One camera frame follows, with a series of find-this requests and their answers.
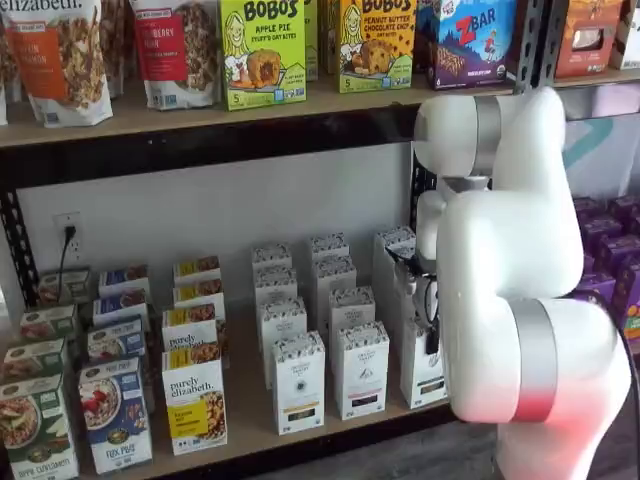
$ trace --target oatmeal box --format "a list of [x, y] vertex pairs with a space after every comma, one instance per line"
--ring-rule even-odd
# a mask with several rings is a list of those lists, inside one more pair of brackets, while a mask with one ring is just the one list
[[217, 343], [162, 354], [174, 455], [226, 445], [227, 421]]
[[409, 88], [417, 0], [340, 0], [340, 93]]
[[15, 478], [78, 476], [65, 391], [62, 373], [0, 386], [0, 427]]
[[302, 0], [220, 0], [229, 110], [307, 98]]
[[78, 390], [98, 475], [151, 460], [139, 358], [83, 369]]

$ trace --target small white carton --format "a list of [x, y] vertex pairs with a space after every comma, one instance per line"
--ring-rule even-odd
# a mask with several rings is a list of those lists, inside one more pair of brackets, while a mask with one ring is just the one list
[[286, 298], [260, 306], [262, 365], [267, 390], [271, 390], [273, 344], [307, 331], [307, 311], [302, 298]]
[[338, 331], [356, 325], [364, 325], [376, 320], [376, 303], [373, 299], [371, 287], [356, 287], [332, 290], [329, 303], [331, 304], [331, 321], [329, 322], [329, 355], [331, 369], [336, 371], [335, 350], [338, 343]]
[[318, 332], [278, 340], [271, 353], [278, 433], [324, 425], [325, 349]]
[[419, 318], [404, 323], [404, 342], [400, 364], [400, 390], [409, 408], [424, 407], [447, 398], [442, 371], [442, 346], [427, 354], [427, 333]]
[[360, 417], [385, 409], [389, 337], [380, 322], [338, 332], [339, 357], [335, 395], [340, 418]]

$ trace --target cartoon girl illustration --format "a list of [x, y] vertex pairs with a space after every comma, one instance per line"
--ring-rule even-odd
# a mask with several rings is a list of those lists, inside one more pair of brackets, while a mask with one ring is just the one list
[[231, 13], [224, 24], [224, 54], [225, 70], [231, 76], [229, 84], [239, 88], [253, 88], [247, 70], [249, 47], [245, 39], [245, 25], [238, 12]]

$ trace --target bobo's oat bites box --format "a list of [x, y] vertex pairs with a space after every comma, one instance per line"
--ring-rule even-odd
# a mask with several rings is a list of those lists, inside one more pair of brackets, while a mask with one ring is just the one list
[[229, 110], [307, 98], [302, 0], [221, 0]]
[[340, 93], [411, 86], [417, 0], [340, 0]]
[[506, 78], [516, 0], [446, 0], [420, 10], [433, 89], [499, 83]]

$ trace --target power cord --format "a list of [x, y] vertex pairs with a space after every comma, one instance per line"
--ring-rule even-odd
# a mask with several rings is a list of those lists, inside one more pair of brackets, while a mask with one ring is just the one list
[[62, 293], [62, 269], [64, 268], [64, 258], [67, 255], [69, 243], [76, 236], [76, 227], [67, 225], [64, 227], [64, 246], [62, 247], [62, 256], [60, 257], [60, 269], [58, 270], [58, 292], [56, 293], [56, 303], [60, 303], [60, 294]]

